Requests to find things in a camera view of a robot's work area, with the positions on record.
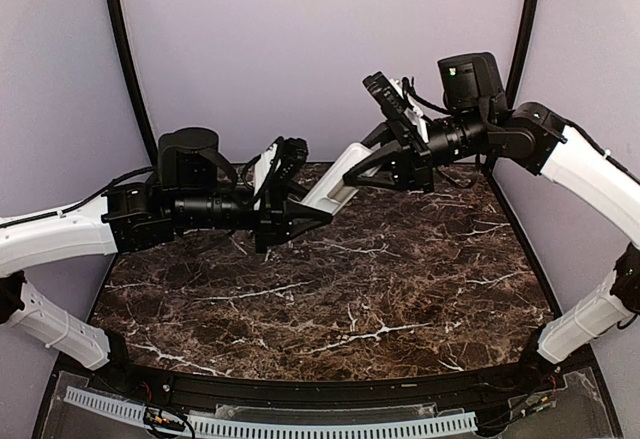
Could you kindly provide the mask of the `white remote control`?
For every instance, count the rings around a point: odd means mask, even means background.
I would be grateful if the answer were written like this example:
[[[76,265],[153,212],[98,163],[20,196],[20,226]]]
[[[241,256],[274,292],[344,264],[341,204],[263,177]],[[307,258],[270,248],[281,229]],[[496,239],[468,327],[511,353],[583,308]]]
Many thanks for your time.
[[[372,153],[371,149],[361,143],[350,144],[300,201],[300,204],[333,216],[338,214],[358,192],[356,187],[347,186],[344,183],[343,175]]]

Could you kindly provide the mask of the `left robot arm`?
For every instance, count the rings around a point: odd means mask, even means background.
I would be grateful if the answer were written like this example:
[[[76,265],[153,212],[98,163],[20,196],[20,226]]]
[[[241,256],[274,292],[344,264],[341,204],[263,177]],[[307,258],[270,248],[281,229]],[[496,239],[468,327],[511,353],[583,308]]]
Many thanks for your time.
[[[198,229],[250,230],[255,248],[289,240],[331,222],[327,197],[338,184],[328,171],[305,191],[293,181],[305,164],[302,139],[277,138],[256,166],[255,187],[241,187],[219,152],[216,132],[191,127],[163,135],[154,167],[113,180],[89,198],[1,224],[1,322],[19,327],[101,376],[120,395],[141,386],[123,338],[92,327],[48,300],[25,276],[57,260],[130,253]]]

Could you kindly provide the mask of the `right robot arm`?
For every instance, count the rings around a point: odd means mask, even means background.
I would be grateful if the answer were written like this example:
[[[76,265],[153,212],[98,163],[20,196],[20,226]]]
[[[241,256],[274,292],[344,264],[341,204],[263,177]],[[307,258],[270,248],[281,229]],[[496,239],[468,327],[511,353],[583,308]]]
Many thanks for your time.
[[[534,391],[549,369],[639,313],[639,181],[584,130],[537,102],[507,104],[489,52],[441,59],[441,117],[425,117],[412,81],[394,85],[383,73],[363,84],[386,118],[363,141],[375,150],[343,176],[346,185],[433,189],[433,172],[471,156],[509,158],[573,192],[626,235],[630,243],[613,272],[567,313],[534,332],[510,383]]]

